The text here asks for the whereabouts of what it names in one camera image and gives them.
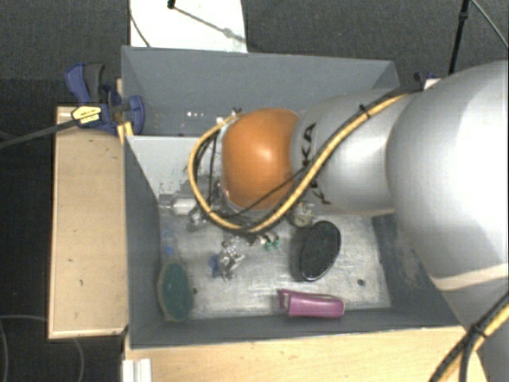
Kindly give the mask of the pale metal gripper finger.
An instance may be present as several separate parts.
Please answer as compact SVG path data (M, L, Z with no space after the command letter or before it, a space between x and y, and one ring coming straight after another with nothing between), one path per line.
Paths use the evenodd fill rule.
M239 253L236 249L236 246L234 244L230 244L227 241L223 241L222 244L222 251L221 251L221 262L236 262L239 258Z
M220 259L220 275L223 280L231 280L235 277L236 271L244 261L245 255L226 255Z

